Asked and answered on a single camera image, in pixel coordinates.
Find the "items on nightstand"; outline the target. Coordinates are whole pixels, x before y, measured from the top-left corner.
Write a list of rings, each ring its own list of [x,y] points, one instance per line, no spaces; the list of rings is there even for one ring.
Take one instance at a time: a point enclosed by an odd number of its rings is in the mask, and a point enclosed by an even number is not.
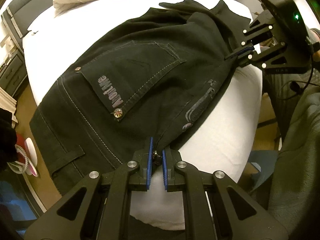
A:
[[[16,49],[15,42],[8,34],[1,40],[1,58],[0,64],[1,66],[7,61],[7,59],[11,56],[12,52]]]

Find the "red white slippers bag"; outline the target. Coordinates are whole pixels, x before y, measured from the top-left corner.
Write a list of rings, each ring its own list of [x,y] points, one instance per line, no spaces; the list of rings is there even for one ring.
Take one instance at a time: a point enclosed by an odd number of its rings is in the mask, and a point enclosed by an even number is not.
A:
[[[20,134],[17,134],[15,148],[17,151],[17,160],[8,163],[9,168],[16,174],[27,174],[38,177],[39,173],[36,169],[37,153],[32,139],[24,139]]]

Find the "black denim pants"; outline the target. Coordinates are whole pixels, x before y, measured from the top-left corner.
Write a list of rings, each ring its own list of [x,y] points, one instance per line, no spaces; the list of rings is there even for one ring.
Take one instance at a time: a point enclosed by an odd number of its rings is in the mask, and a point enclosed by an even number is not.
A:
[[[161,3],[118,25],[57,78],[30,128],[50,177],[66,194],[151,143],[178,148],[205,121],[236,69],[249,18],[224,1]]]

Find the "black hanging garment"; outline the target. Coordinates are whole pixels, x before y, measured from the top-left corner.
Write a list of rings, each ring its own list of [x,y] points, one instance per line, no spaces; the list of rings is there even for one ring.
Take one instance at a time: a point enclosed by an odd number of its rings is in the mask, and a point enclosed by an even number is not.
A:
[[[1,136],[1,172],[7,168],[7,163],[15,162],[17,157],[16,131],[12,128],[12,113],[1,108],[1,123],[0,123],[0,136]]]

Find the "cream curtain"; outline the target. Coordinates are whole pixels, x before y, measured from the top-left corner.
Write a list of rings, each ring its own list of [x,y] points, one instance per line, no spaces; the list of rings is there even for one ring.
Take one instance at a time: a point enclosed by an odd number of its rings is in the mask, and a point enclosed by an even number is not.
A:
[[[10,96],[4,89],[0,88],[0,106],[2,109],[12,113],[12,121],[16,124],[18,120],[15,116],[17,101]]]

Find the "grey upholstered headboard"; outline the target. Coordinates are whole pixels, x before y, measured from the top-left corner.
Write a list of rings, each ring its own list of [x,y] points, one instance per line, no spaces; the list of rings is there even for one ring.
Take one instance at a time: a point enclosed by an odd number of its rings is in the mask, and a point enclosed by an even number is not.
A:
[[[53,0],[12,0],[2,17],[12,34],[23,38],[33,20],[52,5]]]

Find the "grey bedside nightstand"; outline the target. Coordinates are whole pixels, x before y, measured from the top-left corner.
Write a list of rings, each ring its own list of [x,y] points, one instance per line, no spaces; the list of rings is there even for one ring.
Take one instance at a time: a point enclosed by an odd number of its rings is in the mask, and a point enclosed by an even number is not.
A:
[[[1,88],[14,97],[27,76],[23,54],[12,50],[1,65]]]

